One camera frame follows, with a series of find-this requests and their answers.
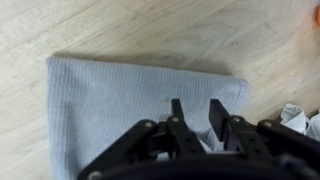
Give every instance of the screw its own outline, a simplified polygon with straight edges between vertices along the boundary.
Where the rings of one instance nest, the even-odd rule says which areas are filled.
[[[238,118],[238,117],[233,117],[233,120],[236,122],[240,122],[240,118]]]
[[[146,126],[146,127],[151,127],[151,126],[152,126],[152,123],[151,123],[151,122],[146,122],[145,126]]]
[[[173,117],[173,118],[172,118],[172,121],[173,121],[173,122],[178,122],[178,121],[179,121],[179,118]]]
[[[265,126],[269,126],[269,127],[272,126],[272,124],[271,124],[270,122],[264,122],[264,125],[265,125]]]
[[[88,180],[98,180],[102,176],[100,171],[93,171],[89,174]]]

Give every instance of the gray towel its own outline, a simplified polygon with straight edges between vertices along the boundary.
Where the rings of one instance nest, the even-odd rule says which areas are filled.
[[[180,98],[188,126],[211,149],[209,101],[233,113],[248,83],[207,73],[49,58],[48,127],[51,178],[75,179],[81,169],[141,119],[165,120]]]

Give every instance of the crumpled white fabric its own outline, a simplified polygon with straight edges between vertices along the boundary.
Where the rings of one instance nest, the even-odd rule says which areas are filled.
[[[309,119],[302,108],[287,103],[280,116],[282,125],[320,141],[320,110]]]

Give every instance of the bolt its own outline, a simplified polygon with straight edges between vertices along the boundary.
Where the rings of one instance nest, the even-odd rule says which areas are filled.
[[[178,121],[179,121],[179,118],[173,117],[173,118],[172,118],[172,121],[173,121],[173,122],[178,122]]]
[[[152,123],[151,123],[151,122],[146,122],[145,126],[146,126],[146,127],[151,127],[151,126],[152,126]]]
[[[233,120],[236,122],[240,122],[240,118],[239,117],[233,117]]]
[[[100,171],[93,171],[89,174],[88,180],[98,180],[102,176]]]
[[[271,124],[270,122],[264,122],[264,125],[265,125],[265,126],[269,126],[269,127],[272,126],[272,124]]]

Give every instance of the wooden floor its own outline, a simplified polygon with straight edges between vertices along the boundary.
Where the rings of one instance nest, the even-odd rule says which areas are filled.
[[[320,106],[315,0],[0,0],[0,179],[48,179],[53,54],[248,80],[241,115]]]

